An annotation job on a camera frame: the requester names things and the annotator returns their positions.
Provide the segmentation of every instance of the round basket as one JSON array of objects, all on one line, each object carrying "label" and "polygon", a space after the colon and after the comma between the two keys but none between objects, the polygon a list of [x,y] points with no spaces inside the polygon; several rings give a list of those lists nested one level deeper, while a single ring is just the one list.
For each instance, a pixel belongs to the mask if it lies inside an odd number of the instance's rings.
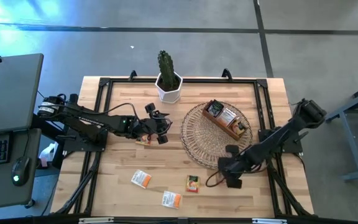
[{"label": "round basket", "polygon": [[240,150],[252,144],[252,131],[247,118],[234,106],[221,102],[233,111],[246,127],[246,132],[236,141],[228,133],[206,118],[202,112],[207,103],[191,109],[183,119],[180,128],[181,141],[187,154],[198,164],[217,169],[219,157],[230,157],[225,151],[228,144],[238,145]]}]

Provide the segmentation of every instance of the computer mouse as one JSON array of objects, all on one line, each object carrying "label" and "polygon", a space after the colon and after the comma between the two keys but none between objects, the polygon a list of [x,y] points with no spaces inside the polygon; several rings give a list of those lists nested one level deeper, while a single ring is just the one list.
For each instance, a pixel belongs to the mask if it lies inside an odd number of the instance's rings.
[{"label": "computer mouse", "polygon": [[22,186],[29,179],[30,160],[29,157],[22,156],[13,163],[11,177],[15,186]]}]

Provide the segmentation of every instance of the wooden table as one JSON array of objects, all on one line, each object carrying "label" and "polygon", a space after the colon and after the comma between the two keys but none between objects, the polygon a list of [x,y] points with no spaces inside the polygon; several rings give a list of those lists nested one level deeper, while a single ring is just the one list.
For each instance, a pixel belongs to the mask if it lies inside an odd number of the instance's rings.
[{"label": "wooden table", "polygon": [[[94,108],[99,78],[84,77],[79,105]],[[275,124],[282,126],[291,117],[284,81],[282,78],[267,80]],[[162,145],[158,145],[154,139],[151,146],[142,146],[135,144],[134,140],[109,133],[106,151],[102,154],[99,167],[92,216],[273,217],[266,171],[242,175],[241,189],[229,189],[225,183],[208,188],[205,187],[205,180],[215,170],[201,167],[192,161],[183,149],[180,141],[183,118],[192,107],[212,99],[228,102],[241,110],[250,122],[254,142],[258,141],[257,131],[260,127],[252,85],[184,83],[180,101],[174,105],[167,105],[160,102],[154,83],[115,83],[110,108],[131,102],[135,105],[139,117],[146,118],[148,116],[144,106],[154,103],[157,110],[170,113],[169,118],[173,124],[167,134],[169,142]],[[123,106],[110,112],[110,115],[112,114],[133,112],[130,106]],[[77,187],[83,158],[84,153],[75,152],[63,161],[51,212],[61,208]],[[291,154],[284,154],[282,160],[289,189],[302,206],[313,213],[302,163]],[[131,177],[137,169],[152,176],[147,189],[131,183]],[[198,194],[185,192],[187,175],[197,175],[201,178]],[[179,209],[161,206],[164,190],[182,194]],[[280,208],[284,211],[281,190],[277,193]],[[85,207],[87,195],[88,189],[85,190],[82,208]]]}]

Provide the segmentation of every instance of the concrete floor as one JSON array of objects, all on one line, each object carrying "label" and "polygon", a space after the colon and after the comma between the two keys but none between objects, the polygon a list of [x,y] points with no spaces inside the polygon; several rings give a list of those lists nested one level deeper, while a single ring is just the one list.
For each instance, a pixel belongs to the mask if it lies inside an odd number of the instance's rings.
[{"label": "concrete floor", "polygon": [[[266,29],[358,30],[355,0],[259,0]],[[0,0],[0,23],[76,27],[257,29],[253,0]],[[0,55],[42,52],[39,90],[78,93],[85,75],[157,75],[157,54],[172,54],[183,76],[266,77],[258,33],[21,31],[0,27]],[[274,77],[282,77],[291,103],[313,99],[327,111],[358,90],[358,35],[267,34]],[[315,214],[358,221],[358,180],[341,124],[334,120],[303,140]],[[37,177],[39,205],[0,208],[0,218],[40,215],[56,176]]]}]

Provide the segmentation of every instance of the hexagonal pot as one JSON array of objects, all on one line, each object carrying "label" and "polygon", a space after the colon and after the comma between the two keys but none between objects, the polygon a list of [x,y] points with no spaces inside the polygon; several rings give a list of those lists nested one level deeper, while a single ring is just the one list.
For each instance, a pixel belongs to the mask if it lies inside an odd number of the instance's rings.
[{"label": "hexagonal pot", "polygon": [[181,85],[183,83],[182,77],[180,77],[176,72],[174,74],[179,78],[180,84],[179,88],[177,90],[173,91],[163,91],[158,85],[158,81],[160,81],[161,73],[159,73],[157,77],[157,81],[155,81],[155,86],[157,87],[158,94],[160,95],[160,100],[162,103],[176,103],[180,99],[180,91],[181,91]]}]

